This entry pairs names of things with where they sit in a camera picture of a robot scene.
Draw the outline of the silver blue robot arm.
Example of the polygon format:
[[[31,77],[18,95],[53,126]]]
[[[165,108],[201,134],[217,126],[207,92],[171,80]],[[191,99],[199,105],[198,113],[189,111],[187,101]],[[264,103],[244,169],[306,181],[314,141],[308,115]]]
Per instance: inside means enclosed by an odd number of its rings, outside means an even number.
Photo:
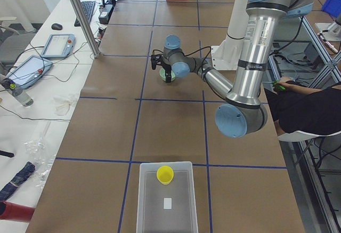
[[[161,65],[166,81],[197,74],[224,100],[215,114],[221,133],[239,138],[260,130],[267,112],[259,100],[263,75],[273,42],[275,29],[283,18],[302,17],[310,13],[313,0],[235,0],[230,27],[237,30],[212,50],[213,59],[236,67],[234,81],[225,78],[212,62],[186,56],[181,41],[169,35],[163,53],[152,56],[152,66]]]

